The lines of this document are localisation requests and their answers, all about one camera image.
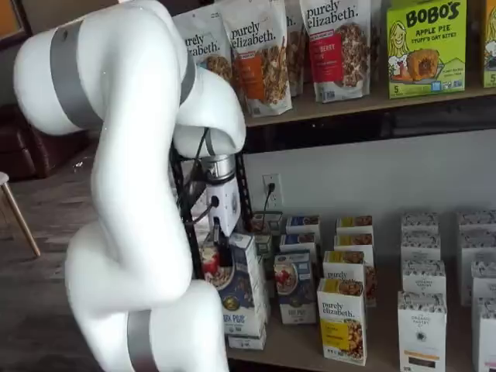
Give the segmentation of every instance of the brown leather couch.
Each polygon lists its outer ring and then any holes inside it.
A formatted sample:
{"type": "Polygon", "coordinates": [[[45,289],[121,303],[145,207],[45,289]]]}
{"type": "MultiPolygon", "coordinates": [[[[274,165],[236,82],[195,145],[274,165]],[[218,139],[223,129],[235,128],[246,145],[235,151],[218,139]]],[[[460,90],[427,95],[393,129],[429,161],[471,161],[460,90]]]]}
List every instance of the brown leather couch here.
{"type": "Polygon", "coordinates": [[[0,171],[11,180],[48,177],[88,144],[87,132],[48,136],[26,121],[18,105],[0,107],[0,171]]]}

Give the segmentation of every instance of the electrical outlet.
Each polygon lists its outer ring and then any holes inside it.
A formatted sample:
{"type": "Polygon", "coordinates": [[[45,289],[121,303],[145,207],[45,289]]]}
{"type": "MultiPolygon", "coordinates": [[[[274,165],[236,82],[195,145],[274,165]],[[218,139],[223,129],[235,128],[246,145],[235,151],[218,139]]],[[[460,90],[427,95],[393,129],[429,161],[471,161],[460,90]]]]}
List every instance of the electrical outlet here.
{"type": "Polygon", "coordinates": [[[263,180],[263,202],[267,197],[269,192],[269,184],[273,183],[276,185],[274,192],[270,194],[269,200],[267,201],[267,211],[281,210],[283,205],[282,200],[282,188],[281,188],[281,177],[279,174],[265,174],[262,176],[263,180]]]}

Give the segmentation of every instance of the wooden shelf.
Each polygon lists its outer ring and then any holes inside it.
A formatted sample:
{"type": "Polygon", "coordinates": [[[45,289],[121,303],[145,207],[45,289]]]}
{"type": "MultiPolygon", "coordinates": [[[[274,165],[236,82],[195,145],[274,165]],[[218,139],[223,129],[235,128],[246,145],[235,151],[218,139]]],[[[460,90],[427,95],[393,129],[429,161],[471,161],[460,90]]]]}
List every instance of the wooden shelf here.
{"type": "MultiPolygon", "coordinates": [[[[461,308],[456,293],[456,277],[448,272],[448,335],[446,371],[472,370],[470,309],[461,308]]],[[[273,306],[273,317],[267,328],[264,351],[234,350],[228,348],[228,357],[234,360],[271,364],[301,370],[339,372],[398,372],[398,313],[397,293],[400,288],[398,265],[384,265],[378,271],[378,307],[368,309],[367,364],[365,367],[325,359],[317,325],[282,325],[278,306],[273,306]]]]}
{"type": "Polygon", "coordinates": [[[476,72],[467,73],[467,86],[465,91],[460,93],[425,95],[421,97],[399,99],[389,99],[388,88],[385,84],[382,84],[376,87],[372,86],[370,89],[370,95],[366,97],[322,104],[315,102],[313,84],[306,84],[304,86],[303,94],[300,97],[293,98],[292,110],[277,116],[267,116],[256,119],[247,117],[246,126],[265,126],[283,122],[294,122],[298,120],[353,114],[355,112],[392,109],[397,107],[422,105],[432,102],[445,102],[487,95],[496,95],[496,88],[482,88],[481,74],[476,72]]]}

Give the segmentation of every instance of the gray band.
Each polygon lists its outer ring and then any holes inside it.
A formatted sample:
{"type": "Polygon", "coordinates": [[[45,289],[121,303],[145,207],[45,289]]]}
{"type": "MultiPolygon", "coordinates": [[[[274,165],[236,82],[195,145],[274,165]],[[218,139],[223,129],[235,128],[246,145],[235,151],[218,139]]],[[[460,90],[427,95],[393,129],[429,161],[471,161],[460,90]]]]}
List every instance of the gray band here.
{"type": "Polygon", "coordinates": [[[179,105],[182,105],[186,98],[189,96],[191,89],[193,89],[193,84],[196,78],[196,65],[193,61],[193,57],[188,53],[188,64],[186,65],[186,74],[184,74],[183,81],[181,83],[181,101],[179,105]]]}
{"type": "Polygon", "coordinates": [[[78,70],[78,36],[83,21],[61,26],[50,44],[50,70],[60,106],[69,120],[81,129],[102,125],[81,85],[78,70]]]}
{"type": "Polygon", "coordinates": [[[205,145],[207,146],[207,151],[210,156],[215,156],[214,146],[212,145],[212,129],[208,130],[207,136],[205,137],[205,145]]]}
{"type": "Polygon", "coordinates": [[[127,348],[135,372],[159,372],[150,343],[151,310],[130,312],[127,318],[127,348]]]}

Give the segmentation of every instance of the cartoon girl illustration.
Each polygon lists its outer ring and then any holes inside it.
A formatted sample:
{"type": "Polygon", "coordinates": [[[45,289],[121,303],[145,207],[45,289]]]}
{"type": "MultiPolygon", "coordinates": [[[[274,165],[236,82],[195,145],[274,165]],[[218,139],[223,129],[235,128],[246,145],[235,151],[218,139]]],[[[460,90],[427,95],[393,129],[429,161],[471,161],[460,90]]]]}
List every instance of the cartoon girl illustration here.
{"type": "Polygon", "coordinates": [[[491,62],[496,57],[496,8],[493,8],[487,19],[487,34],[485,47],[485,60],[491,62]]]}
{"type": "Polygon", "coordinates": [[[406,28],[400,21],[389,32],[389,75],[394,80],[411,80],[406,65],[410,50],[406,45],[406,28]]]}

